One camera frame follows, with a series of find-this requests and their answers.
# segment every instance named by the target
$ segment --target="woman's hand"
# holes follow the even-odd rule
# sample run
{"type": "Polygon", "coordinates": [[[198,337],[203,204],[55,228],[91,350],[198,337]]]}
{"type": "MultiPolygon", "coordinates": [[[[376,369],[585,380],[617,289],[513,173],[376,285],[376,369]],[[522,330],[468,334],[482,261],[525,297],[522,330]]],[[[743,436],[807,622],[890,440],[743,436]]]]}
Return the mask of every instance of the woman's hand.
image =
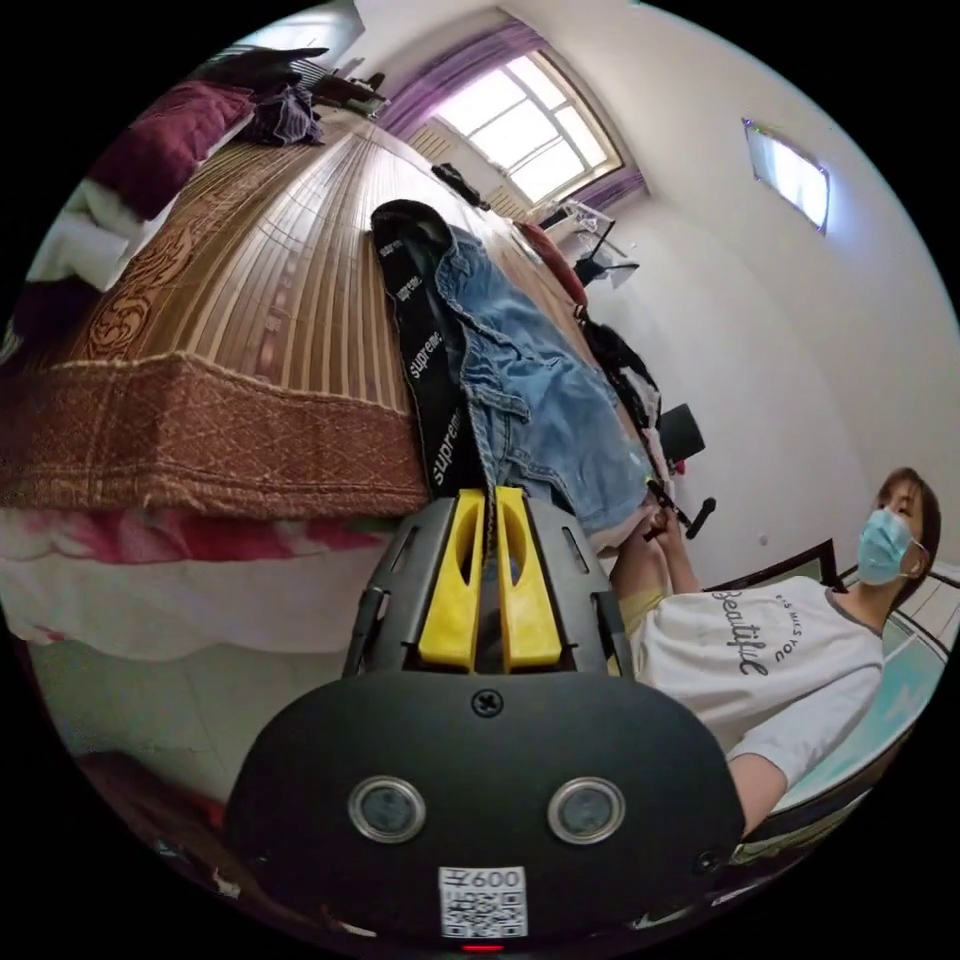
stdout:
{"type": "Polygon", "coordinates": [[[652,529],[655,531],[655,539],[660,544],[660,549],[665,554],[683,551],[683,531],[680,529],[680,521],[677,519],[675,510],[670,507],[662,508],[653,518],[652,529]]]}

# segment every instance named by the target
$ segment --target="blue surgical mask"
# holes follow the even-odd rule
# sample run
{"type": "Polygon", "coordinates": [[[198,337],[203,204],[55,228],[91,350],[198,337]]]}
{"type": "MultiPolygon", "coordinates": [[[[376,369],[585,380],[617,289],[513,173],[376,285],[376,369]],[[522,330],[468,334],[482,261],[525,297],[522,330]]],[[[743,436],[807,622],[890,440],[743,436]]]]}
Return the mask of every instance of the blue surgical mask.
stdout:
{"type": "Polygon", "coordinates": [[[902,517],[890,510],[874,510],[860,534],[857,552],[860,579],[872,587],[880,587],[905,577],[906,574],[900,572],[900,564],[910,544],[916,542],[902,517]]]}

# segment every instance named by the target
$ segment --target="woman's arm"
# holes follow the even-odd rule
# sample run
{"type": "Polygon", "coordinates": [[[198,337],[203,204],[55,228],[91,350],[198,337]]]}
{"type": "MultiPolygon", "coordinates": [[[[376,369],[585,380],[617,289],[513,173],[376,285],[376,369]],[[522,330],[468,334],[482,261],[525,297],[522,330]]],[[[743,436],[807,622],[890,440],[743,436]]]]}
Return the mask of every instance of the woman's arm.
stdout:
{"type": "Polygon", "coordinates": [[[839,677],[749,730],[727,754],[746,820],[744,836],[850,735],[870,708],[881,676],[879,667],[870,665],[839,677]]]}
{"type": "Polygon", "coordinates": [[[657,543],[663,551],[667,561],[667,571],[670,574],[670,585],[676,593],[700,593],[700,581],[697,580],[690,557],[687,554],[686,542],[680,522],[673,510],[665,509],[662,512],[663,530],[657,535],[657,543]]]}
{"type": "Polygon", "coordinates": [[[730,761],[740,806],[743,807],[743,835],[753,833],[773,812],[787,792],[786,774],[766,757],[743,753],[730,761]]]}

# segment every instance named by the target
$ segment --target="short brown hair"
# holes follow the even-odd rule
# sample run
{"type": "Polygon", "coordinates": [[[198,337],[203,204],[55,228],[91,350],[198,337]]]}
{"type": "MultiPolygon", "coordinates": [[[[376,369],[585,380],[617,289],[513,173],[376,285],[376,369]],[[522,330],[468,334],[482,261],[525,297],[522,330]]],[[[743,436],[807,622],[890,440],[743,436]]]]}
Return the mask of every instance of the short brown hair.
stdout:
{"type": "Polygon", "coordinates": [[[930,573],[937,559],[937,550],[940,549],[942,527],[940,501],[937,500],[937,495],[930,488],[930,484],[912,467],[899,467],[883,481],[883,486],[877,494],[877,503],[881,506],[889,503],[894,488],[904,482],[911,484],[920,493],[920,509],[923,512],[923,533],[920,536],[920,544],[926,550],[927,557],[923,573],[912,580],[904,581],[893,603],[894,610],[909,600],[920,589],[920,584],[927,579],[927,574],[930,573]]]}

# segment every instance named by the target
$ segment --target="small window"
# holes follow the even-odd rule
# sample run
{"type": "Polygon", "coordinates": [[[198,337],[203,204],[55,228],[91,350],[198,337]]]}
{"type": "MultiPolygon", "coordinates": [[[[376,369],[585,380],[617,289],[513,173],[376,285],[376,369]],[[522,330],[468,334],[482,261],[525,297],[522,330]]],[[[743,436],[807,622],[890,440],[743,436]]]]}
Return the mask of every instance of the small window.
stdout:
{"type": "Polygon", "coordinates": [[[827,226],[830,180],[827,171],[772,130],[743,121],[753,175],[772,187],[823,233],[827,226]]]}
{"type": "Polygon", "coordinates": [[[534,204],[569,193],[620,163],[576,92],[536,54],[474,81],[436,115],[534,204]]]}

